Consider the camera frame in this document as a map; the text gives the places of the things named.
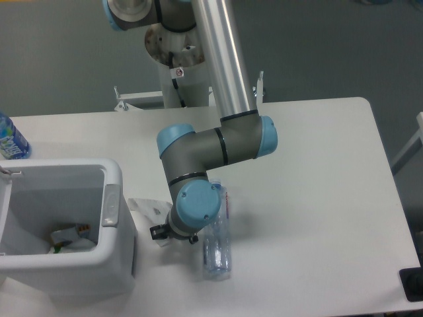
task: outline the blue bottle label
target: blue bottle label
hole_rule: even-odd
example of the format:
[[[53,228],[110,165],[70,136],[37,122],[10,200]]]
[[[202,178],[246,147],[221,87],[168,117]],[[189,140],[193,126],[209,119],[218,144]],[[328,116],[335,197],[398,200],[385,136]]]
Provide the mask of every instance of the blue bottle label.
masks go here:
[[[8,160],[21,159],[28,153],[29,144],[19,130],[13,126],[8,129],[8,133],[4,137],[0,138],[0,151]]]

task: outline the white plastic bin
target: white plastic bin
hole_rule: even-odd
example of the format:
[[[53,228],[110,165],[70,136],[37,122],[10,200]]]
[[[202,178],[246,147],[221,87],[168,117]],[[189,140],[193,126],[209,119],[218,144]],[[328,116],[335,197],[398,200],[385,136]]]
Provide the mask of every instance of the white plastic bin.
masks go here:
[[[51,295],[123,293],[134,287],[137,231],[113,160],[2,161],[0,274]],[[50,233],[90,224],[94,250],[47,254]]]

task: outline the white table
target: white table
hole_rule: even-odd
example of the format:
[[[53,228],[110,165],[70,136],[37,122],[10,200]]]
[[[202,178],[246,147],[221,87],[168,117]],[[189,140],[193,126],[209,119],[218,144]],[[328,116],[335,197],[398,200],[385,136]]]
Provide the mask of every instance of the white table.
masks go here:
[[[51,299],[7,279],[2,316],[339,316],[411,310],[399,270],[419,265],[367,101],[260,107],[278,128],[276,152],[209,172],[231,199],[233,272],[202,277],[202,243],[160,248],[139,231],[137,285],[114,297]],[[170,201],[155,138],[190,122],[219,125],[215,108],[13,118],[34,159],[110,157],[126,198]]]

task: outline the plastic water bottle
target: plastic water bottle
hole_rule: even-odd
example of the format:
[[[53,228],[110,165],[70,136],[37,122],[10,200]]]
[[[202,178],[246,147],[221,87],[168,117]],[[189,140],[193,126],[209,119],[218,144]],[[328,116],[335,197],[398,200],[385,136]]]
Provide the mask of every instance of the plastic water bottle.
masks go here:
[[[8,160],[26,159],[31,154],[28,141],[12,120],[0,112],[0,153]]]
[[[204,227],[204,269],[212,277],[226,277],[232,269],[227,190],[220,182],[211,183],[220,191],[221,207],[215,220]]]

